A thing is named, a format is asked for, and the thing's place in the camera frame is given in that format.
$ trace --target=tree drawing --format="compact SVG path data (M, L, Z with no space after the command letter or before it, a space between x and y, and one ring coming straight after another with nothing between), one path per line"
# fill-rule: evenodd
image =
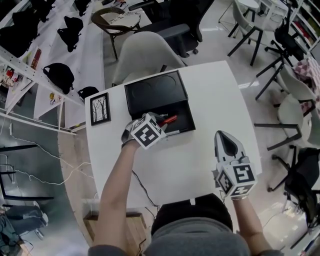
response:
M107 119L107 104L106 97L102 96L92 101L92 114L95 122Z

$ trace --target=sleeve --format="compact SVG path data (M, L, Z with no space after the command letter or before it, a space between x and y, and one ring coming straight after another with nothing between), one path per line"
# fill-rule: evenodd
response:
M284 254L280 250L265 250L258 256L284 256Z
M105 255L128 256L123 250L112 245L97 245L89 248L88 256L105 256Z

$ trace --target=person in jeans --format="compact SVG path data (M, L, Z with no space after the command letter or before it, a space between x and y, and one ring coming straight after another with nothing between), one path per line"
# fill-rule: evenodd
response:
M124 144L100 198L99 217L89 256L127 256L126 206L135 140ZM233 199L239 234L233 233L228 209L214 194L163 205L152 225L146 256L282 256L267 242L247 197Z
M47 226L48 221L48 216L40 210L35 201L33 206L15 205L4 211L0 214L0 252L16 255L19 251L20 236Z

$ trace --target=framed picture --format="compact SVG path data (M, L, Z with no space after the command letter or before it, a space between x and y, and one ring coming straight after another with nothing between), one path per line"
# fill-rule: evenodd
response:
M90 99L90 115L92 126L111 121L107 92Z

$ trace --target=black box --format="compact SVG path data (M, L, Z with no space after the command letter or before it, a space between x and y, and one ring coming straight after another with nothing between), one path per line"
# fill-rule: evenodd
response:
M183 133L196 129L188 103L188 94L178 70L130 83L124 87L132 120L139 119L148 112L164 115L165 119L177 115L176 121L169 123L166 133L175 131Z

